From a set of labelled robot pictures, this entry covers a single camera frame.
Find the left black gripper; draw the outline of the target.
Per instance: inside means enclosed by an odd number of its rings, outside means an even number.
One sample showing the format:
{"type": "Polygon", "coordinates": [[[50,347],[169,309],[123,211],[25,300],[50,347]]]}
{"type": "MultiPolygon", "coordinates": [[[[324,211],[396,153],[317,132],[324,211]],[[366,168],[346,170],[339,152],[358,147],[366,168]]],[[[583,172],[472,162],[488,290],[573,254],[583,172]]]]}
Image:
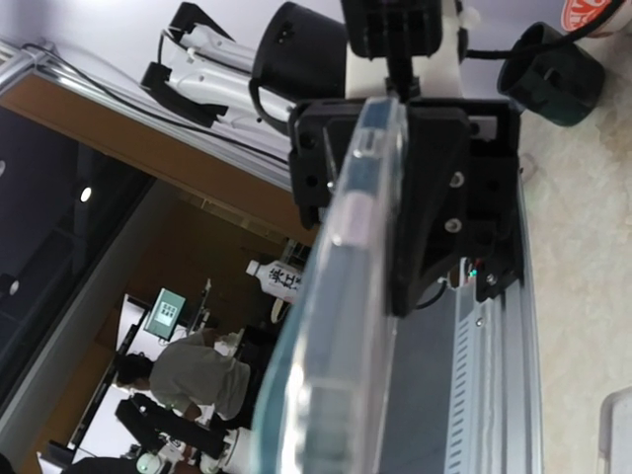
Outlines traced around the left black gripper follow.
{"type": "MultiPolygon", "coordinates": [[[[322,222],[359,118],[361,100],[300,103],[289,116],[293,198],[302,225],[322,222]]],[[[519,113],[502,101],[418,99],[407,107],[409,144],[395,225],[392,312],[409,315],[461,259],[476,298],[495,298],[524,270],[518,236],[519,113]]]]}

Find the clear magsafe phone case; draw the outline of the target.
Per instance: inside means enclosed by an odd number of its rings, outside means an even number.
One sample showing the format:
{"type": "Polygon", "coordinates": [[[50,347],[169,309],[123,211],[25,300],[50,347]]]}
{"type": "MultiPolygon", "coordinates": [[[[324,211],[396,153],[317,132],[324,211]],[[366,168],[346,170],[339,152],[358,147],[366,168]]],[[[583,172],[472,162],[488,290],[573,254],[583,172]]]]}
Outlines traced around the clear magsafe phone case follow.
{"type": "Polygon", "coordinates": [[[407,145],[405,109],[368,99],[268,367],[254,473],[373,473],[397,322],[389,275],[407,145]]]}

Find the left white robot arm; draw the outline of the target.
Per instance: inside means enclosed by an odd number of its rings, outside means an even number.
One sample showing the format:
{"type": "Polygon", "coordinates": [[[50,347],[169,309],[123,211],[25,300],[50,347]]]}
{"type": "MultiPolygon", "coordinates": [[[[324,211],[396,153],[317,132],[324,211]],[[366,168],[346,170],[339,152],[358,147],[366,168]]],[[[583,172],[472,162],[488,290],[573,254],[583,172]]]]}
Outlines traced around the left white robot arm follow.
{"type": "Polygon", "coordinates": [[[142,89],[210,133],[272,138],[302,225],[318,227],[299,294],[305,316],[404,317],[454,267],[475,299],[524,282],[517,110],[461,95],[475,14],[459,1],[347,1],[337,22],[293,2],[260,45],[183,3],[142,89]]]}

